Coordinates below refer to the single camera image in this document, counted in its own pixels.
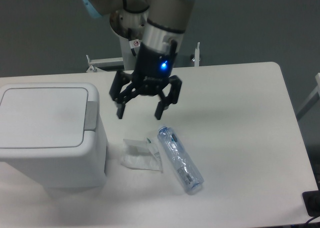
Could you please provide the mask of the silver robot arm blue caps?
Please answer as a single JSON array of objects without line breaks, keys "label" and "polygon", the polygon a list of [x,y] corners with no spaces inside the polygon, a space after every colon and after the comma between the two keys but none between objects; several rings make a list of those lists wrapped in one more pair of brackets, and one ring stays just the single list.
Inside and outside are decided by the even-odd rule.
[{"label": "silver robot arm blue caps", "polygon": [[117,71],[109,94],[122,118],[137,96],[158,96],[155,117],[176,104],[182,81],[172,75],[196,0],[82,0],[93,17],[118,14],[120,29],[141,40],[131,74]]}]

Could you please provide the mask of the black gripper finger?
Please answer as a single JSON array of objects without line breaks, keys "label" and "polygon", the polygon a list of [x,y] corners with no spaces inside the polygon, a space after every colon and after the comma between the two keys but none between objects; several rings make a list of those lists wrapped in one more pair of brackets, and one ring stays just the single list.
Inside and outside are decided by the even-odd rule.
[{"label": "black gripper finger", "polygon": [[126,103],[138,96],[138,90],[132,82],[132,75],[118,70],[112,82],[109,94],[117,107],[117,117],[123,118]]},{"label": "black gripper finger", "polygon": [[[170,90],[167,96],[165,96],[163,89],[170,85]],[[158,102],[155,117],[157,120],[160,120],[163,112],[168,109],[171,104],[177,104],[179,99],[179,94],[182,87],[182,81],[176,75],[173,75],[168,78],[161,79],[156,85],[156,94],[160,97]]]}]

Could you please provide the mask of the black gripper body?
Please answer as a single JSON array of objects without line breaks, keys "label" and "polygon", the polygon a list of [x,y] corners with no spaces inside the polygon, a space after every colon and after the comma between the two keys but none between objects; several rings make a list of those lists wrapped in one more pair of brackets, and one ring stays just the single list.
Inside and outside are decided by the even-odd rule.
[{"label": "black gripper body", "polygon": [[135,93],[147,96],[160,95],[170,84],[169,96],[178,96],[178,77],[171,75],[177,56],[177,45],[176,41],[171,41],[169,52],[159,53],[141,44],[131,80]]}]

